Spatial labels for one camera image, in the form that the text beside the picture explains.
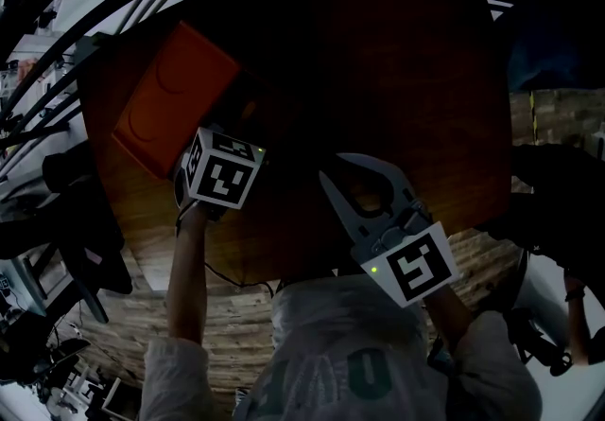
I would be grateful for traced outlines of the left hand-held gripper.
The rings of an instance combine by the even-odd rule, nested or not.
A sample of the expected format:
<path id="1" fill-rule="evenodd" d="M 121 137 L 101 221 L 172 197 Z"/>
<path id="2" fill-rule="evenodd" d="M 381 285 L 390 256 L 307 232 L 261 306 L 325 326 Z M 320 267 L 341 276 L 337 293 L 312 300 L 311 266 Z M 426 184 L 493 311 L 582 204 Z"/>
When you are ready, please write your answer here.
<path id="1" fill-rule="evenodd" d="M 210 206 L 212 220 L 227 209 L 241 209 L 265 154 L 259 146 L 199 128 L 173 174 L 177 220 L 201 203 Z"/>

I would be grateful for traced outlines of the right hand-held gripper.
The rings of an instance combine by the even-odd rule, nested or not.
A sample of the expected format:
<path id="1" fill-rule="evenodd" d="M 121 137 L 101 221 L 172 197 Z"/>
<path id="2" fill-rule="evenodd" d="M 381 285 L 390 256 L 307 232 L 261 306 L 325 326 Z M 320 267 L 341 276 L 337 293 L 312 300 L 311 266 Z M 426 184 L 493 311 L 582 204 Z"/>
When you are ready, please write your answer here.
<path id="1" fill-rule="evenodd" d="M 415 201 L 415 191 L 405 173 L 367 154 L 338 153 L 337 157 L 389 183 L 383 188 L 388 203 L 381 203 L 381 209 L 397 217 L 371 231 L 371 213 L 362 208 L 342 181 L 319 171 L 320 185 L 354 243 L 352 258 L 377 286 L 399 307 L 409 307 L 458 280 L 458 265 L 443 227 Z"/>

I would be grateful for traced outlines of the wooden box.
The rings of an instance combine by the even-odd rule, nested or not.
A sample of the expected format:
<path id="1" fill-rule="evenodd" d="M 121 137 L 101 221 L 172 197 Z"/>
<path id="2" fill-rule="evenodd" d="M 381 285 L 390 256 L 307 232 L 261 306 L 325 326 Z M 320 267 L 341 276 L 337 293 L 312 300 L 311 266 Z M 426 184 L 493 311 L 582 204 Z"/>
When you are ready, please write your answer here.
<path id="1" fill-rule="evenodd" d="M 234 107 L 270 89 L 217 45 L 180 22 L 139 80 L 112 132 L 112 138 L 151 176 L 164 180 L 195 131 L 213 113 L 219 124 Z"/>

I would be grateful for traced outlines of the person's right forearm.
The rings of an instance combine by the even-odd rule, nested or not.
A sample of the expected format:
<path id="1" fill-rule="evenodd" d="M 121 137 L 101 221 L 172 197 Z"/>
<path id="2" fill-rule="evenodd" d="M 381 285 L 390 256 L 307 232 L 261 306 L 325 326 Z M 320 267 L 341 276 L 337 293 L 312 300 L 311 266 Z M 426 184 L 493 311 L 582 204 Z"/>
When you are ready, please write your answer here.
<path id="1" fill-rule="evenodd" d="M 445 285 L 424 297 L 428 315 L 451 354 L 466 334 L 474 318 L 454 290 Z"/>

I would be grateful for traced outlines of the person's left forearm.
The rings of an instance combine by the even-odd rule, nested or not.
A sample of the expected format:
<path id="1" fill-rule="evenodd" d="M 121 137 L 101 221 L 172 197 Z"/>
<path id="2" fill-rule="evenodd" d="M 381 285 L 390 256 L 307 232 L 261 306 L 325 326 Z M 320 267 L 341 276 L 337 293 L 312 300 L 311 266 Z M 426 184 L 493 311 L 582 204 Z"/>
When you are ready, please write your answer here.
<path id="1" fill-rule="evenodd" d="M 176 234 L 174 258 L 166 295 L 167 328 L 172 338 L 202 345 L 207 314 L 205 230 L 202 205 L 183 216 Z"/>

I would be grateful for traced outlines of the black office chair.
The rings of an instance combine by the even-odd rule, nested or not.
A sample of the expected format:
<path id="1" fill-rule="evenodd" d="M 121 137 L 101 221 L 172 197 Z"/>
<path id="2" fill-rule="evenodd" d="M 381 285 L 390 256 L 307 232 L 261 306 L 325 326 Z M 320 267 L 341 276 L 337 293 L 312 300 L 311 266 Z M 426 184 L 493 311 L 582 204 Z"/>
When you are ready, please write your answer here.
<path id="1" fill-rule="evenodd" d="M 121 255 L 120 227 L 100 181 L 88 142 L 43 159 L 43 179 L 58 197 L 51 202 L 56 238 L 67 270 L 95 319 L 109 321 L 97 294 L 128 295 L 132 283 Z"/>

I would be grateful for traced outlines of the person's white printed shirt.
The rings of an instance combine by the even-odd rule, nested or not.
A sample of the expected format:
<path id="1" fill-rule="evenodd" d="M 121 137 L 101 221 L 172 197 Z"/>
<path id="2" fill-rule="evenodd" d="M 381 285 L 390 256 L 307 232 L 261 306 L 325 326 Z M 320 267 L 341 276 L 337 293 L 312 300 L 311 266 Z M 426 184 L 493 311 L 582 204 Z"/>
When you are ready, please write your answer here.
<path id="1" fill-rule="evenodd" d="M 273 355 L 234 421 L 540 421 L 539 389 L 501 314 L 473 320 L 443 373 L 419 307 L 367 275 L 288 286 L 273 303 Z"/>

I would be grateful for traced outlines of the black chair base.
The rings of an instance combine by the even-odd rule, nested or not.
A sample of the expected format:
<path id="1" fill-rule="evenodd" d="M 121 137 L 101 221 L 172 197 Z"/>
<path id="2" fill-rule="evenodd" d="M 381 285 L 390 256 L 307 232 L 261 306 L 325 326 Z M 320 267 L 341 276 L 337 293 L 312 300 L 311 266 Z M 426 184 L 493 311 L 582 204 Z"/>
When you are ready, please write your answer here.
<path id="1" fill-rule="evenodd" d="M 573 365 L 571 356 L 556 344 L 546 340 L 534 325 L 533 315 L 528 308 L 515 308 L 504 314 L 509 339 L 517 349 L 523 364 L 536 359 L 548 367 L 552 377 L 565 374 Z"/>

